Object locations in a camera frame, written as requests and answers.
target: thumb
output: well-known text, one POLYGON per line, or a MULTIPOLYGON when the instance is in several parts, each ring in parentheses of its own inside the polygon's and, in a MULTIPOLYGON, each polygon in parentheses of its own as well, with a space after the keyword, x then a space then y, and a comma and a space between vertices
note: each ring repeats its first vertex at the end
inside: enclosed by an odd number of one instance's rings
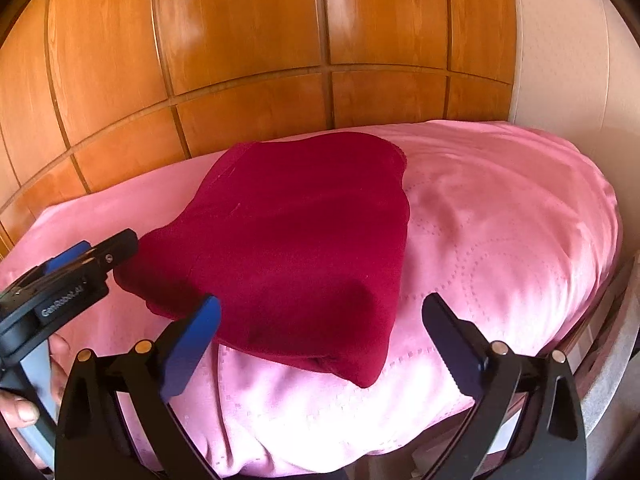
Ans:
POLYGON ((0 413, 12 429, 30 426, 40 416, 34 404, 2 390, 0 390, 0 413))

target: fingernail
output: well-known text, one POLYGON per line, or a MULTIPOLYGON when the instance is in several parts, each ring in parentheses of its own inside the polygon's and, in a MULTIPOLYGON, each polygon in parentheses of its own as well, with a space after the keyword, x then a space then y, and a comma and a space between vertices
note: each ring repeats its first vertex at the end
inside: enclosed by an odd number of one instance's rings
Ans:
POLYGON ((16 402, 18 407, 18 416, 23 422, 35 422, 38 420, 40 413, 38 409, 28 400, 20 399, 16 402))

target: light blue handle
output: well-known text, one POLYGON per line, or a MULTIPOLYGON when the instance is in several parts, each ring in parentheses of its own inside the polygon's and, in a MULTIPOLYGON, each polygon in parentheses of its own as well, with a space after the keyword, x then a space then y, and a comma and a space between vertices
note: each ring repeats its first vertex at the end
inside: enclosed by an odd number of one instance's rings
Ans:
MULTIPOLYGON (((49 342, 44 340, 20 361, 29 382, 36 390, 40 402, 49 412, 53 420, 58 421, 58 409, 51 396, 51 362, 49 359, 49 342)), ((18 430, 23 439, 38 454, 43 462, 53 470, 54 449, 35 426, 18 430)))

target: gold screw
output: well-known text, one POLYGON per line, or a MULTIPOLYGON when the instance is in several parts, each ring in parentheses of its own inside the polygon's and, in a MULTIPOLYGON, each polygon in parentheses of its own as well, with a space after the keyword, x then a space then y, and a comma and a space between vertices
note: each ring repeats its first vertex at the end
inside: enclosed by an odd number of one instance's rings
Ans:
POLYGON ((91 350, 89 350, 88 348, 85 348, 84 350, 78 352, 78 361, 80 361, 81 363, 88 361, 90 358, 91 350))
POLYGON ((147 340, 147 339, 143 339, 142 341, 138 341, 136 343, 136 352, 138 354, 146 354, 147 352, 149 352, 152 348, 153 348, 154 344, 147 340))

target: metal pin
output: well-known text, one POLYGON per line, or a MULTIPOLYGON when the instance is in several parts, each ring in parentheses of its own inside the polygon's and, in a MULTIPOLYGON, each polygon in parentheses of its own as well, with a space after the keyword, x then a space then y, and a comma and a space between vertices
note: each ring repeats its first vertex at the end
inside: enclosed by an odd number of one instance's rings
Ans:
POLYGON ((494 341, 491 343, 491 350, 498 355, 507 355, 509 352, 509 347, 507 343, 503 343, 502 341, 494 341))
POLYGON ((564 355, 564 353, 559 350, 554 350, 553 352, 551 352, 551 357, 556 363, 562 364, 566 361, 566 355, 564 355))
POLYGON ((146 354, 147 352, 149 352, 152 348, 153 348, 154 344, 147 340, 147 339, 143 339, 142 341, 138 341, 136 343, 135 349, 136 349, 136 353, 138 354, 146 354))
POLYGON ((78 352, 78 361, 80 361, 81 363, 88 361, 90 358, 91 350, 89 350, 88 348, 85 348, 84 350, 78 352))

